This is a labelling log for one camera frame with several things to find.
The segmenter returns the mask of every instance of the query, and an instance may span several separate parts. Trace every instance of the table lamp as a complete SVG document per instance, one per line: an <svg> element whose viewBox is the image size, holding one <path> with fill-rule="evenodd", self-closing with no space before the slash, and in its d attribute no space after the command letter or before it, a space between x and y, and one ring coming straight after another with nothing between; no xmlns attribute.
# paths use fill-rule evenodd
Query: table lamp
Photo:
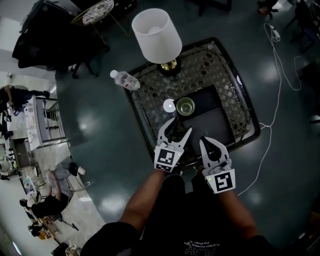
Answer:
<svg viewBox="0 0 320 256"><path fill-rule="evenodd" d="M182 42L165 10L152 8L140 12L132 21L132 29L148 61L158 64L165 76L179 73Z"/></svg>

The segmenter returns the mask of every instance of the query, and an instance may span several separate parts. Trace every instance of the dark green floor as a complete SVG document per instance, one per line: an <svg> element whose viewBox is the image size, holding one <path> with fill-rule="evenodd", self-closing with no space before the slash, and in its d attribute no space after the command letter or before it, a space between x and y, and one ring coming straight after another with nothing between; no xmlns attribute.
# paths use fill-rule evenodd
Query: dark green floor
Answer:
<svg viewBox="0 0 320 256"><path fill-rule="evenodd" d="M258 120L270 124L276 103L279 78L272 47L265 34L264 17L257 14L256 0L233 1L227 14L208 7L198 17L198 7L185 0L142 0L131 18L147 8L166 10L184 45L206 38L218 38L250 94ZM276 45L286 74L298 87L293 59L300 54L299 43L290 44L296 24L285 25L294 8L287 2L274 16L273 24L281 34ZM130 71L146 63L134 34L126 38L113 25L105 35L111 51L91 62L100 72L95 78L83 65L79 79L58 73L57 93L65 134L73 159L87 173L87 191L106 222L116 221L126 202L153 169L131 107L123 89L109 77L112 69ZM304 57L320 56L319 45ZM302 67L303 60L297 62ZM241 200L253 213L259 232L272 244L284 247L302 231L314 198L320 191L320 139L309 122L310 89L292 91L283 81L272 144L256 183ZM236 171L236 192L243 191L256 177L259 163L269 143L269 130L263 129L254 142L230 154ZM186 181L194 175L183 174Z"/></svg>

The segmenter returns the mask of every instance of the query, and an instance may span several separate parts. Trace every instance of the coffee table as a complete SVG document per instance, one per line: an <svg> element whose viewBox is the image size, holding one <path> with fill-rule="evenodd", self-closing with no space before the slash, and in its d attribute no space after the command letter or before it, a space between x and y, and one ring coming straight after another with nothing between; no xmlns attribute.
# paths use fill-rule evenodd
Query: coffee table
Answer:
<svg viewBox="0 0 320 256"><path fill-rule="evenodd" d="M199 139L208 136L223 143L228 151L252 142L260 135L259 122L244 83L222 44L209 38L182 48L181 71L165 77L154 63L147 63L132 72L141 84L139 90L125 90L141 134L154 158L159 128L177 117L174 129L166 136L179 141L192 126L192 133L174 171L181 171L202 162ZM166 99L190 97L195 111L185 117L177 111L163 109Z"/></svg>

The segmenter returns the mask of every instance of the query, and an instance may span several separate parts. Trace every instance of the white disc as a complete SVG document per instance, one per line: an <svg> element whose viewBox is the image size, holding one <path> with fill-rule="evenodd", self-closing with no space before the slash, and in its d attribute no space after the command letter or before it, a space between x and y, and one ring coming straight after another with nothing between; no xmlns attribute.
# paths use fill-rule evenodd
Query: white disc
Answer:
<svg viewBox="0 0 320 256"><path fill-rule="evenodd" d="M168 113L176 111L174 100L172 98L166 99L163 103L163 109Z"/></svg>

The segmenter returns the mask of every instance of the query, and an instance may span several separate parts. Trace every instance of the white lampshade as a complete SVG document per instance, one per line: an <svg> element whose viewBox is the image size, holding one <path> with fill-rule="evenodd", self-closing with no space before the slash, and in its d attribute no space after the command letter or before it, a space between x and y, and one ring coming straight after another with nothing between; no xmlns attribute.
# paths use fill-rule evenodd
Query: white lampshade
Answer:
<svg viewBox="0 0 320 256"><path fill-rule="evenodd" d="M182 50L182 42L169 14L162 9L140 12L132 29L143 56L150 62L163 64L173 61Z"/></svg>

